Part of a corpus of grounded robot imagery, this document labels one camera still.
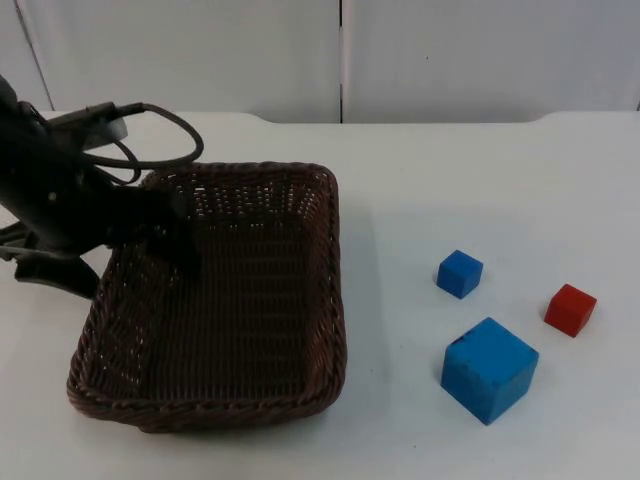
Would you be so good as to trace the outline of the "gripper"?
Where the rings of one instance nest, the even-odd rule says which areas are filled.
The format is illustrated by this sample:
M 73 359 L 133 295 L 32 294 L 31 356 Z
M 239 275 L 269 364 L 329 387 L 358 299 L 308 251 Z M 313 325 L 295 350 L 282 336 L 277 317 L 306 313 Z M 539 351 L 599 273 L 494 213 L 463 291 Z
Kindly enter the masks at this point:
M 115 115 L 2 116 L 1 204 L 17 221 L 1 229 L 1 259 L 15 262 L 16 281 L 92 299 L 99 276 L 80 255 L 140 242 L 183 273 L 199 274 L 182 198 L 117 185 L 88 154 L 125 134 Z

